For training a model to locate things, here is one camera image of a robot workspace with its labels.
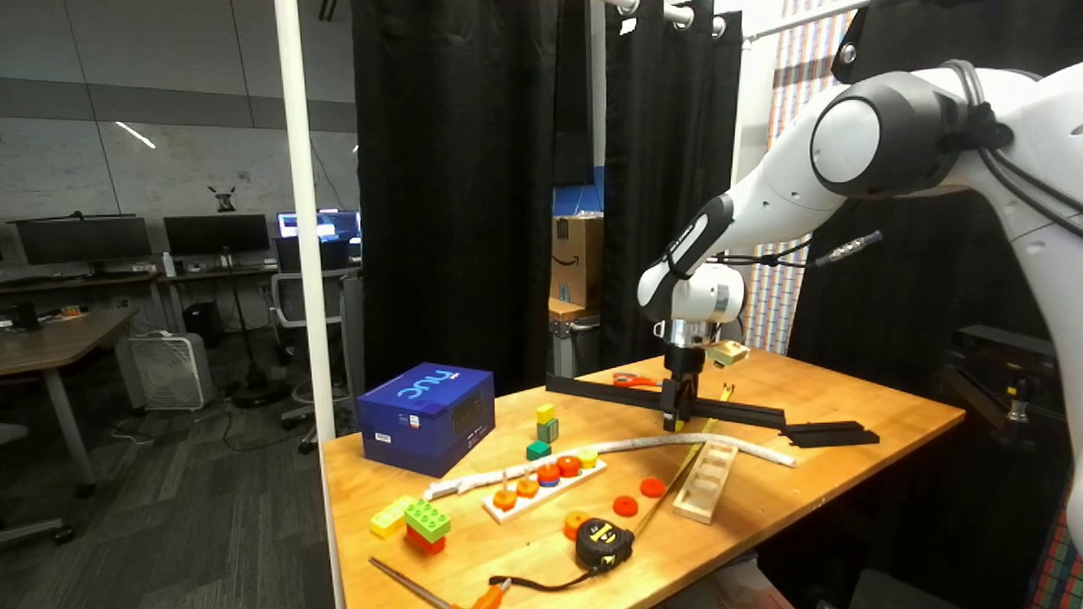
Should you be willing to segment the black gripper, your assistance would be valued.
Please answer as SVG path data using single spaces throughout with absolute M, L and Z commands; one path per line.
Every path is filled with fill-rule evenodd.
M 705 370 L 702 350 L 671 350 L 664 356 L 667 381 L 664 381 L 664 429 L 677 434 L 695 423 L 698 379 Z

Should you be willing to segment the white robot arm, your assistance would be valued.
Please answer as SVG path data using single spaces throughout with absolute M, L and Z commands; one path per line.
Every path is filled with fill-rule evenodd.
M 997 209 L 1052 335 L 1072 448 L 1063 521 L 1083 545 L 1083 64 L 1026 76 L 945 62 L 816 94 L 641 273 L 637 306 L 671 344 L 702 350 L 695 329 L 738 312 L 716 254 L 812 235 L 848 198 L 966 188 Z

